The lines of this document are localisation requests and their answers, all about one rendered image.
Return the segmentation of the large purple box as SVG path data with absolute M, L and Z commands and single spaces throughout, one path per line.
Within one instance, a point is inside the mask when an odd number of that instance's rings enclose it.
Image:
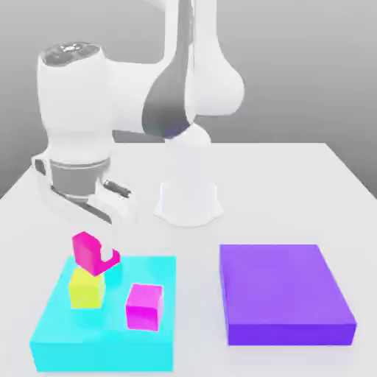
M 357 322 L 315 244 L 222 244 L 229 346 L 349 346 Z

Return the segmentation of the small magenta cube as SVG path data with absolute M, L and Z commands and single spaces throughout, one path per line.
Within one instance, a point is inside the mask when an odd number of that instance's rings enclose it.
M 159 331 L 162 314 L 163 287 L 133 283 L 125 303 L 127 328 L 138 331 Z

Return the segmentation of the small yellow cube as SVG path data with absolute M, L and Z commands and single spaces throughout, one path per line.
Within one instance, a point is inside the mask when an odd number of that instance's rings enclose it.
M 105 296 L 105 277 L 92 276 L 81 267 L 76 267 L 68 284 L 73 309 L 100 309 Z

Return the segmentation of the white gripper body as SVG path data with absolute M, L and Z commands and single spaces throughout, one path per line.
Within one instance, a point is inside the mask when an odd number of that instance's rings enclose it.
M 118 235 L 138 216 L 134 197 L 123 197 L 103 187 L 94 194 L 75 196 L 44 183 L 43 200 L 73 234 L 85 231 L 93 236 Z

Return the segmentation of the large cyan box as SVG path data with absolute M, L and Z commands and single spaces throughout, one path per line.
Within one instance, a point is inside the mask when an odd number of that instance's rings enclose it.
M 174 367 L 176 258 L 124 256 L 105 273 L 100 309 L 72 309 L 68 257 L 29 341 L 39 372 L 171 372 Z M 130 330 L 125 303 L 133 283 L 163 287 L 158 331 Z

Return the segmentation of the small pink cube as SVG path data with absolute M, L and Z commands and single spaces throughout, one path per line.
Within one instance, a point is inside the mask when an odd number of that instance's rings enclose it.
M 91 234 L 83 231 L 72 237 L 74 259 L 79 267 L 82 267 L 92 276 L 101 275 L 120 263 L 120 254 L 112 249 L 109 260 L 103 261 L 101 257 L 102 244 Z

